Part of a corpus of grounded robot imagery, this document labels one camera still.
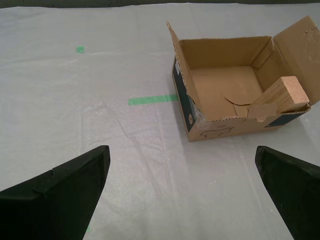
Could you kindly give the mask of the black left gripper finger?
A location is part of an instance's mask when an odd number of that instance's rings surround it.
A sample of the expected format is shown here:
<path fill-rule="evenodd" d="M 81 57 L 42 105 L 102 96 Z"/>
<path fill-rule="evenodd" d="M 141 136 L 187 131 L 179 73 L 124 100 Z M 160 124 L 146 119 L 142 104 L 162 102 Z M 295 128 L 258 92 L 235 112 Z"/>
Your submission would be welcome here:
<path fill-rule="evenodd" d="M 255 165 L 264 187 L 295 240 L 320 238 L 320 168 L 258 146 Z"/>
<path fill-rule="evenodd" d="M 110 148 L 98 146 L 0 192 L 2 240 L 82 240 L 105 187 Z"/>

